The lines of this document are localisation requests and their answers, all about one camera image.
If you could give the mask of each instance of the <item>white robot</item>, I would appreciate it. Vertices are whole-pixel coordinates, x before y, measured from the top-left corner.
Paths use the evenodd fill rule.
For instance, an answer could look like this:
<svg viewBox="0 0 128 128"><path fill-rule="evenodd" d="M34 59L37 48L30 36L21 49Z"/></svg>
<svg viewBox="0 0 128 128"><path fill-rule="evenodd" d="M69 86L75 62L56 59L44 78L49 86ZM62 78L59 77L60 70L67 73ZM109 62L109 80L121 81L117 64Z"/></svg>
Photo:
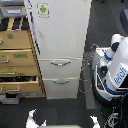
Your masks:
<svg viewBox="0 0 128 128"><path fill-rule="evenodd" d="M128 37L115 34L111 47L96 48L94 94L104 103L114 105L128 90Z"/></svg>

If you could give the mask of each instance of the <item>drawer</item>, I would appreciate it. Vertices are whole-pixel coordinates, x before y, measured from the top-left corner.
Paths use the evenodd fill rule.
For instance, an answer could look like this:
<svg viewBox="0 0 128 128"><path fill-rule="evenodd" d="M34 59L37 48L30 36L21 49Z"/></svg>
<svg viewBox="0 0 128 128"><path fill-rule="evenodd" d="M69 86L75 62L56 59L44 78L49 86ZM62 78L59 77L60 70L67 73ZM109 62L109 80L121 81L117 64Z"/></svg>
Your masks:
<svg viewBox="0 0 128 128"><path fill-rule="evenodd" d="M28 32L26 30L8 30L0 32L0 42L0 49L31 48Z"/></svg>
<svg viewBox="0 0 128 128"><path fill-rule="evenodd" d="M0 67L0 77L12 76L37 76L38 70L36 65L23 67Z"/></svg>
<svg viewBox="0 0 128 128"><path fill-rule="evenodd" d="M0 93L39 92L38 78L25 82L0 82Z"/></svg>
<svg viewBox="0 0 128 128"><path fill-rule="evenodd" d="M80 77L82 59L38 61L43 78Z"/></svg>
<svg viewBox="0 0 128 128"><path fill-rule="evenodd" d="M44 79L47 99L77 98L79 79Z"/></svg>
<svg viewBox="0 0 128 128"><path fill-rule="evenodd" d="M4 17L25 17L26 16L26 11L24 10L24 6L5 6L5 7L0 7L0 9Z"/></svg>
<svg viewBox="0 0 128 128"><path fill-rule="evenodd" d="M0 50L0 66L35 65L32 50Z"/></svg>

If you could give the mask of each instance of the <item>white refrigerator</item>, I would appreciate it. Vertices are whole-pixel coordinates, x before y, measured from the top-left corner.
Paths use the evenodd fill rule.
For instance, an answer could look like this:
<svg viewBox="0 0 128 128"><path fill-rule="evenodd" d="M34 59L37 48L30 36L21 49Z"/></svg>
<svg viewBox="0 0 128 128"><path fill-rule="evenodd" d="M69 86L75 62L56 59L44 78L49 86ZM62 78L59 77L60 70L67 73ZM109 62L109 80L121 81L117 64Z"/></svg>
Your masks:
<svg viewBox="0 0 128 128"><path fill-rule="evenodd" d="M77 98L91 0L24 0L47 99Z"/></svg>

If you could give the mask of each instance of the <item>wooden cabinet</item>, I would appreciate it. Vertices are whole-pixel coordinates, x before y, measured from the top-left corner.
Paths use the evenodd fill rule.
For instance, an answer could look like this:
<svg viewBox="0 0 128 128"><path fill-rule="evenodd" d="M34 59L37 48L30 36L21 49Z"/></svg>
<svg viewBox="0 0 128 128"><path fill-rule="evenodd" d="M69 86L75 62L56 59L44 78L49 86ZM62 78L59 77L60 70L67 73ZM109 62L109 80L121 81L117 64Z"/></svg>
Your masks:
<svg viewBox="0 0 128 128"><path fill-rule="evenodd" d="M45 97L31 34L21 30L22 21L14 31L10 18L7 30L0 31L0 94Z"/></svg>

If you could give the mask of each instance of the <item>dark floor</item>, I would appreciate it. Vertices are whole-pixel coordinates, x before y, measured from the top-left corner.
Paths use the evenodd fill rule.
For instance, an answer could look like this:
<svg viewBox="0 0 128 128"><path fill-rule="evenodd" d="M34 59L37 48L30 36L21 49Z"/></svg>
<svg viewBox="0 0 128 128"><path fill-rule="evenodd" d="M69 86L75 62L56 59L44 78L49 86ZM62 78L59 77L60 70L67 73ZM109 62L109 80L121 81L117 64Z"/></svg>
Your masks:
<svg viewBox="0 0 128 128"><path fill-rule="evenodd" d="M98 1L92 0L85 52L91 51L92 44L110 46L111 36L115 33L126 36L120 23L120 12L128 8L128 0L124 3L120 0L106 0L104 4ZM89 109L88 104L91 102L93 101L88 100L87 95L79 92L77 99L20 99L18 105L0 104L0 128L25 128L28 113L33 109L37 109L34 119L39 125L47 120L47 125L79 125L83 128L92 128L93 122L90 116L94 115L98 117L103 128L105 119L100 114L100 110Z"/></svg>

